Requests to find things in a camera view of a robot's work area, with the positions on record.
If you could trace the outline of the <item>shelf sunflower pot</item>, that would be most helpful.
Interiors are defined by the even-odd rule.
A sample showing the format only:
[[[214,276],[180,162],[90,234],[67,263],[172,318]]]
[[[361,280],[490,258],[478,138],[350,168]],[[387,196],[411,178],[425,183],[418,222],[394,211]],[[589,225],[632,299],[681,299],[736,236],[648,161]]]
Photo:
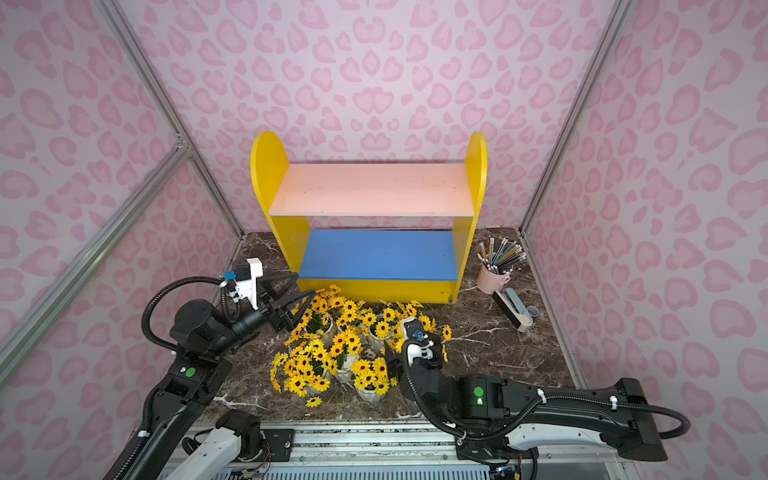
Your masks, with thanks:
[[[400,335],[405,333],[407,320],[415,320],[421,324],[421,329],[427,333],[435,333],[437,330],[436,321],[423,312],[424,306],[417,302],[410,303],[396,302],[394,311],[397,319],[397,331]]]
[[[340,382],[352,383],[352,367],[360,358],[362,341],[354,331],[337,333],[328,349],[328,371]]]
[[[421,360],[423,363],[426,363],[427,365],[430,365],[432,368],[440,368],[444,362],[447,361],[447,347],[446,343],[448,340],[442,335],[441,332],[435,332],[435,333],[428,333],[431,334],[434,337],[435,341],[435,353],[437,354],[437,359],[433,361],[425,361],[422,359],[416,359],[414,361],[414,364],[417,360]],[[388,350],[388,353],[396,353],[396,354],[402,354],[401,347],[404,343],[404,336],[401,335],[395,342],[395,346],[393,348],[390,348]]]
[[[368,309],[362,314],[363,333],[374,353],[382,353],[386,346],[395,341],[397,320],[398,313],[390,305],[385,305],[378,312]]]
[[[384,358],[357,360],[352,365],[353,383],[360,398],[368,403],[379,403],[394,385]]]
[[[335,359],[320,339],[312,338],[304,339],[290,351],[277,353],[271,362],[269,380],[276,392],[288,392],[308,408],[316,408],[323,403],[322,395],[329,390],[335,373]]]
[[[331,335],[333,319],[326,295],[316,293],[310,309],[304,314],[302,321],[291,331],[289,342],[299,339],[325,340]]]
[[[365,301],[347,300],[341,306],[337,325],[341,331],[369,336],[376,321],[376,314]]]

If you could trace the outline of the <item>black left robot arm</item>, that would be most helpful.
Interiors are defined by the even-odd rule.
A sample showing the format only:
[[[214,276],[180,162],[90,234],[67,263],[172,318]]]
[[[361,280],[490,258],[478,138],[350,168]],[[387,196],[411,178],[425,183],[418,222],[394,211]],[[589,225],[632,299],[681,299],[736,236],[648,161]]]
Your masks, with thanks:
[[[195,283],[218,288],[220,303],[205,299],[186,302],[177,311],[171,338],[164,340],[151,327],[155,308],[172,291]],[[171,282],[156,293],[144,308],[140,326],[151,343],[174,353],[165,376],[147,394],[141,422],[108,470],[109,479],[155,479],[165,467],[189,428],[210,405],[232,370],[229,354],[261,333],[265,326],[275,332],[295,328],[311,306],[316,293],[301,292],[295,273],[257,279],[259,308],[239,303],[235,276],[190,276]]]

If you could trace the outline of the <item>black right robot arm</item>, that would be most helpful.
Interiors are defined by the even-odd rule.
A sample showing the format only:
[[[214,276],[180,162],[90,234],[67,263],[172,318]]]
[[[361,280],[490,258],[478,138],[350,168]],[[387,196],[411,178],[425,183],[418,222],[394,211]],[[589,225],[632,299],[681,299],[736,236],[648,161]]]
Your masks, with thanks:
[[[390,378],[426,420],[453,437],[457,454],[497,464],[547,445],[593,444],[623,459],[663,462],[664,441],[686,434],[682,413],[651,405],[642,385],[622,378],[597,390],[540,387],[491,375],[449,377],[436,359],[387,352]]]

